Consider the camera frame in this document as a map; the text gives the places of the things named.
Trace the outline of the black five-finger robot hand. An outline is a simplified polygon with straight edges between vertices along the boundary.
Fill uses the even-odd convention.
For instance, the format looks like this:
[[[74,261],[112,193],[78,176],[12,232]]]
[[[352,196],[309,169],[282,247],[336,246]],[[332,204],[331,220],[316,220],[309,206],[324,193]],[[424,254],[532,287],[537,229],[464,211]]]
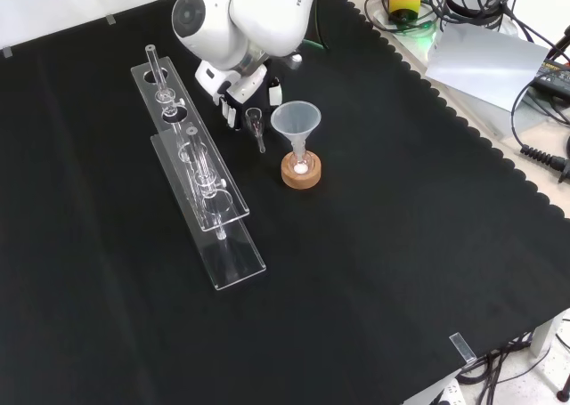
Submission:
[[[202,61],[195,78],[220,108],[228,127],[239,130],[245,125],[248,109],[260,109],[265,115],[282,104],[281,81],[271,75],[270,67],[271,62],[267,61],[252,75],[240,77],[236,71],[218,70]]]

